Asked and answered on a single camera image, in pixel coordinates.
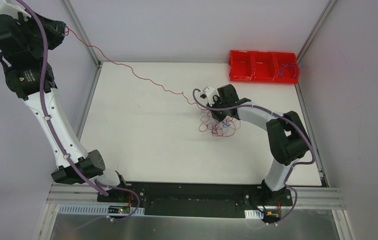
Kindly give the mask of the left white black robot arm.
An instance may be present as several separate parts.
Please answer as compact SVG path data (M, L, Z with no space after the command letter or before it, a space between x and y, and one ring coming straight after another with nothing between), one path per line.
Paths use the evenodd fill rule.
M65 39L67 25L26 11L0 13L0 63L8 88L31 110L54 152L57 168L51 176L59 184L87 183L100 194L124 202L129 189L117 171L107 169L98 150L80 143L60 103L48 51Z

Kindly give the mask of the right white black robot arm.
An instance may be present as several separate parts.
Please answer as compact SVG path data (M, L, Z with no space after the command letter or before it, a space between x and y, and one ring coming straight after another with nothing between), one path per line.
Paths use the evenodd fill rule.
M230 117L251 123L266 131L273 162L261 182L260 201L273 205L286 190L292 167L311 149L311 142L297 112L277 113L239 98L233 85L218 89L205 87L200 95L207 100L213 118L219 122Z

